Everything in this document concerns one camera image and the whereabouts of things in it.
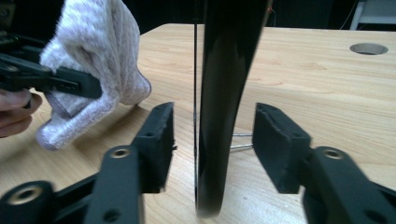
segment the black clamp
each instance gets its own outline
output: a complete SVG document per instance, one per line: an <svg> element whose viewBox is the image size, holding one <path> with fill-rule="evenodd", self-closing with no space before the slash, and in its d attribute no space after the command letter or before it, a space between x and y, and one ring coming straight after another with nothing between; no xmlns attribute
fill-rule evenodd
<svg viewBox="0 0 396 224"><path fill-rule="evenodd" d="M37 91L61 91L92 99L102 95L96 77L65 67L53 73L38 63L40 48L22 46L17 37L7 36L6 40L0 42L0 89L21 91L35 88Z"/></svg>

